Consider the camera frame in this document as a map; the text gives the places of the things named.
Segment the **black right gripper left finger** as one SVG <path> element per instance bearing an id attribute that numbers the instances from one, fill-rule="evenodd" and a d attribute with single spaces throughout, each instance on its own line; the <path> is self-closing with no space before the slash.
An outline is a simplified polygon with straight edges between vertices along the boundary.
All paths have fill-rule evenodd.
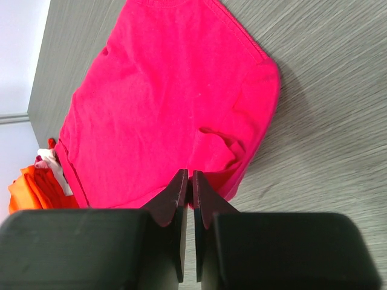
<path id="1" fill-rule="evenodd" d="M 188 172 L 138 209 L 24 210 L 1 225 L 2 289 L 178 289 Z"/>

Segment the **pink t shirt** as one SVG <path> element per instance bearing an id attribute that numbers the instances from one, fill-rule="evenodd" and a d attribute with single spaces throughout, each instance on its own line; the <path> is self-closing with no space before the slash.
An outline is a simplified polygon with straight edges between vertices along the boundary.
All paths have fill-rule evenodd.
<path id="1" fill-rule="evenodd" d="M 83 208 L 139 208 L 180 169 L 230 200 L 279 92 L 275 61 L 219 1 L 127 1 L 55 150 Z"/>

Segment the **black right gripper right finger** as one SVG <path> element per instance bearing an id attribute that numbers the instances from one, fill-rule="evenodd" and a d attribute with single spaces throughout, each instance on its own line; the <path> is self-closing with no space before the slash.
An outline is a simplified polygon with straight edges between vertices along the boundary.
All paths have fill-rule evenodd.
<path id="1" fill-rule="evenodd" d="M 355 223 L 338 213 L 240 212 L 192 177 L 202 289 L 380 289 Z"/>

